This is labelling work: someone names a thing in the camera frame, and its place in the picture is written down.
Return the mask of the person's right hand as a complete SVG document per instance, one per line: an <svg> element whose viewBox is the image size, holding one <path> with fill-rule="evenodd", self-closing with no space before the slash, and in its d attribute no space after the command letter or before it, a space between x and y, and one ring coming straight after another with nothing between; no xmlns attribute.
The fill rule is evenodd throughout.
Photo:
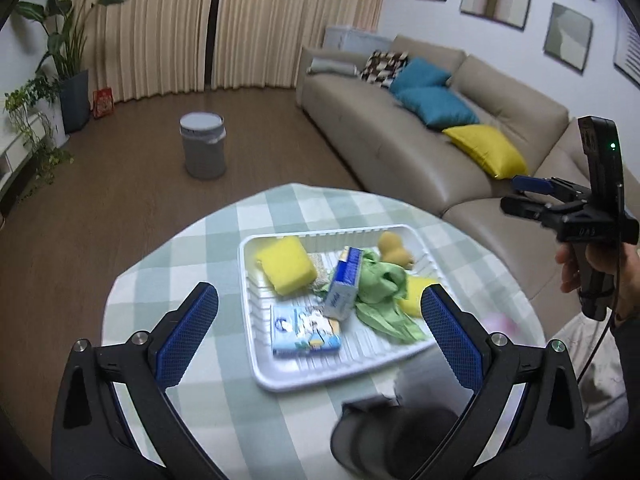
<svg viewBox="0 0 640 480"><path fill-rule="evenodd" d="M639 316L639 254L636 246L621 244L620 249L605 252L589 245L586 259L594 270L612 274L620 280L616 286L618 301L615 324L622 325ZM555 255L555 261L562 264L561 290L568 294L580 285L578 262L570 245L561 244Z"/></svg>

